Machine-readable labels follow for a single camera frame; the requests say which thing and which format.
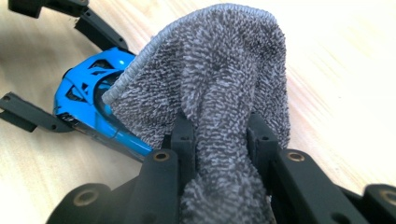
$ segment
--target terry cloth towel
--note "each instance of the terry cloth towel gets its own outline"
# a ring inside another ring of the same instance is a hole
[[[153,148],[182,111],[195,127],[198,175],[181,198],[181,223],[268,223],[270,208],[248,158],[251,112],[281,147],[289,142],[285,39],[267,11],[224,4],[160,31],[103,95]]]

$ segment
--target gray towel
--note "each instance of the gray towel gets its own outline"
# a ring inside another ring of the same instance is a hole
[[[285,37],[268,12],[204,8],[158,33],[103,95],[125,126],[154,148],[182,111],[195,127],[198,175],[181,199],[181,223],[269,223],[248,158],[251,112],[289,142]]]

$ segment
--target blue plastic part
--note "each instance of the blue plastic part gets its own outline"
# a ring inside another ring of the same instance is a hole
[[[101,100],[133,59],[132,53],[113,48],[67,71],[56,91],[53,113],[104,145],[127,148],[142,161],[152,148],[127,131]]]

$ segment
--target blue object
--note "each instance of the blue object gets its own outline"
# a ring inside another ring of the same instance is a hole
[[[152,148],[130,133],[102,101],[102,94],[133,59],[127,50],[113,48],[69,69],[56,91],[53,113],[100,143],[142,161]]]

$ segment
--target wood grain surface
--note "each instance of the wood grain surface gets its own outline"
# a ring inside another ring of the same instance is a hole
[[[106,1],[91,8],[138,53],[166,24],[225,1]],[[310,154],[330,179],[361,193],[396,186],[396,1],[231,1],[272,12],[287,38],[290,148]],[[0,1],[0,94],[51,111],[64,72],[100,50],[75,18],[43,9],[38,20]],[[140,163],[89,137],[0,120],[0,223],[44,223],[71,189],[115,188]]]

